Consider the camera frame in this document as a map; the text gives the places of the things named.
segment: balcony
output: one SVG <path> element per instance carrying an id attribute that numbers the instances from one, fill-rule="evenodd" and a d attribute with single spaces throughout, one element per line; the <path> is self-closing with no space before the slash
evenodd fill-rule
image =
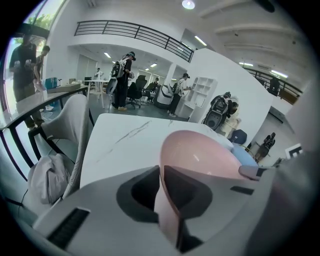
<path id="1" fill-rule="evenodd" d="M 278 79 L 280 86 L 278 90 L 275 92 L 271 92 L 270 89 L 270 80 L 274 78 L 273 75 L 267 74 L 261 71 L 257 71 L 251 68 L 243 67 L 245 70 L 247 70 L 251 75 L 253 75 L 263 86 L 266 88 L 269 93 L 273 94 L 276 97 L 280 97 L 281 99 L 284 99 L 285 101 L 289 102 L 291 105 L 293 105 L 298 98 L 302 95 L 302 91 L 298 88 L 294 87 L 290 83 Z"/>
<path id="2" fill-rule="evenodd" d="M 89 20 L 77 23 L 74 36 L 80 35 L 117 35 L 146 41 L 159 46 L 189 62 L 194 51 L 178 40 L 155 29 L 118 20 Z"/>

